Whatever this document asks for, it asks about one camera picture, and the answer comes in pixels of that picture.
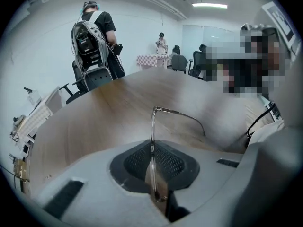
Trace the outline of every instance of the person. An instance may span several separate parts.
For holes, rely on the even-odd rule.
[[[157,54],[165,55],[167,54],[168,47],[166,40],[164,39],[164,33],[159,34],[159,40],[156,42],[157,45]]]
[[[89,21],[93,13],[99,10],[99,7],[96,2],[88,1],[84,3],[82,10],[82,20]],[[109,44],[110,47],[113,48],[117,44],[117,38],[115,35],[116,28],[110,14],[107,12],[102,12],[100,16],[96,19],[95,24],[103,33],[106,42]],[[118,62],[117,57],[112,52],[109,52],[107,62],[109,71],[113,79],[125,76],[125,72],[122,65]]]

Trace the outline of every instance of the white strap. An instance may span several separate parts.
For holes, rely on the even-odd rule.
[[[103,12],[102,11],[95,11],[95,12],[93,12],[93,14],[91,15],[89,21],[91,23],[94,23],[97,20],[97,18],[100,16],[101,13],[103,13]]]

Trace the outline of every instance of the conference table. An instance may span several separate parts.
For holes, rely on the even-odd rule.
[[[208,150],[241,151],[228,148],[247,129],[247,109],[241,99],[189,75],[153,67],[84,94],[38,129],[29,158],[31,196],[85,155],[149,139],[154,106],[197,118],[206,134],[204,137],[201,126],[192,119],[158,112],[156,139]]]

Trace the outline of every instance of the ceiling light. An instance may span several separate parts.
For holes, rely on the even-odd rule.
[[[214,7],[226,9],[227,5],[225,4],[216,4],[216,3],[193,3],[194,7]]]

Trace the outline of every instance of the black pants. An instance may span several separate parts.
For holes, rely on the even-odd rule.
[[[109,71],[112,74],[113,80],[124,77],[125,73],[122,70],[122,65],[120,65],[118,58],[109,52],[108,58]]]

